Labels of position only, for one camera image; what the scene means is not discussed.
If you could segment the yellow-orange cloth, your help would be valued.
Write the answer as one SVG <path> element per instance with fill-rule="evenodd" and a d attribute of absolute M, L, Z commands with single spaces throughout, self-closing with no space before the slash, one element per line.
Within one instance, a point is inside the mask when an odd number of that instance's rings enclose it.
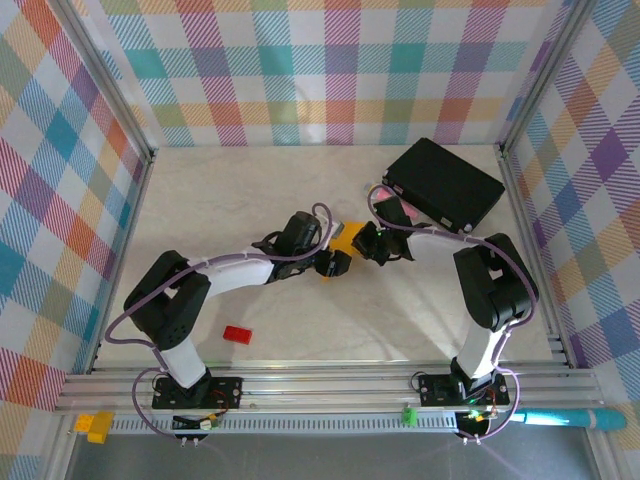
<path fill-rule="evenodd" d="M 352 247 L 354 236 L 365 227 L 364 222 L 346 222 L 342 234 L 337 239 L 330 239 L 328 248 L 325 251 L 341 250 L 352 257 L 352 260 L 360 254 Z"/>

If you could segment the pink toy microphone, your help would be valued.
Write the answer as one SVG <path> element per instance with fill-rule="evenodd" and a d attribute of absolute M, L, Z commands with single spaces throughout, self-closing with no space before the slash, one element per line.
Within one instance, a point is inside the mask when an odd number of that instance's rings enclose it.
<path fill-rule="evenodd" d="M 395 194 L 391 194 L 383 188 L 375 189 L 375 185 L 373 183 L 367 183 L 364 187 L 364 191 L 366 195 L 369 195 L 371 191 L 374 191 L 371 196 L 373 204 L 381 203 L 392 197 L 396 197 Z M 400 205 L 410 220 L 417 221 L 419 219 L 419 212 L 414 207 L 406 203 L 404 200 L 400 200 Z"/>

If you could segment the black hard case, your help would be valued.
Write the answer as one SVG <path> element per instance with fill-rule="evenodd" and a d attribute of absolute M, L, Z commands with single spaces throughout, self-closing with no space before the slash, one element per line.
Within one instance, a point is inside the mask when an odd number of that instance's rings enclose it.
<path fill-rule="evenodd" d="M 473 231 L 505 192 L 501 181 L 428 138 L 394 161 L 382 183 L 452 233 Z"/>

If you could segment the small circuit board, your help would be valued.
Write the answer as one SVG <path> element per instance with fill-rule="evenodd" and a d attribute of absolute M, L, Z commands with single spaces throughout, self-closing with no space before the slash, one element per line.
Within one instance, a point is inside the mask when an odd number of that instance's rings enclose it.
<path fill-rule="evenodd" d="M 223 417 L 223 413 L 213 413 L 201 418 L 174 415 L 172 417 L 172 428 L 174 430 L 210 431 L 220 426 Z"/>
<path fill-rule="evenodd" d="M 468 411 L 458 412 L 456 419 L 458 422 L 489 422 L 498 416 L 498 410 L 494 407 L 490 409 L 481 410 L 479 408 L 472 408 Z"/>

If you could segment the teal marker pen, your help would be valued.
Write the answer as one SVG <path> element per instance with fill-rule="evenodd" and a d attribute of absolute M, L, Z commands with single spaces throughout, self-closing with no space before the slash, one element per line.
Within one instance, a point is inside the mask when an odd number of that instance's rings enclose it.
<path fill-rule="evenodd" d="M 575 427 L 600 431 L 618 431 L 627 426 L 625 416 L 612 409 L 540 409 L 517 410 L 512 421 L 526 425 Z"/>

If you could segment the yellow toy brick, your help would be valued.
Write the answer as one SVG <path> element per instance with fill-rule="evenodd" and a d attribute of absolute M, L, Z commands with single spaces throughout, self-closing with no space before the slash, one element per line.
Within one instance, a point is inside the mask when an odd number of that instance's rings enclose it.
<path fill-rule="evenodd" d="M 95 414 L 80 414 L 74 425 L 75 433 L 83 433 L 89 443 L 104 444 L 113 423 L 114 413 L 100 411 Z"/>

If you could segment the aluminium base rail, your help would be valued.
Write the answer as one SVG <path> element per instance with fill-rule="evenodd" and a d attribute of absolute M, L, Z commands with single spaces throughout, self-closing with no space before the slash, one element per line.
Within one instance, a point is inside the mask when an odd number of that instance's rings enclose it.
<path fill-rule="evenodd" d="M 594 373 L 564 364 L 513 364 L 512 374 L 486 390 L 471 405 L 507 410 L 518 400 L 533 408 L 600 408 L 604 404 Z M 220 404 L 237 412 L 375 413 L 405 406 L 457 410 L 437 385 L 443 365 L 412 363 L 220 365 L 211 370 Z M 160 413 L 189 411 L 190 405 L 169 389 L 164 375 L 136 368 L 98 368 L 67 378 L 57 401 L 58 413 L 108 410 L 130 412 L 135 404 Z"/>

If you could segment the aluminium frame post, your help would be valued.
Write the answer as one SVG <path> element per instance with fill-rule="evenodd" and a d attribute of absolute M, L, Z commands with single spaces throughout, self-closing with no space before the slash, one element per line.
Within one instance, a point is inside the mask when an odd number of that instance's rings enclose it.
<path fill-rule="evenodd" d="M 126 99 L 100 50 L 93 42 L 86 25 L 81 20 L 71 0 L 47 0 L 49 6 L 61 22 L 62 27 L 70 36 L 72 43 L 78 50 L 86 69 L 92 76 L 96 86 L 105 95 L 114 115 L 120 121 L 124 132 L 138 147 L 146 164 L 153 164 L 156 149 L 146 138 L 133 110 Z"/>
<path fill-rule="evenodd" d="M 524 133 L 596 3 L 597 0 L 546 3 L 507 96 L 504 122 L 495 135 L 500 153 L 508 153 Z"/>

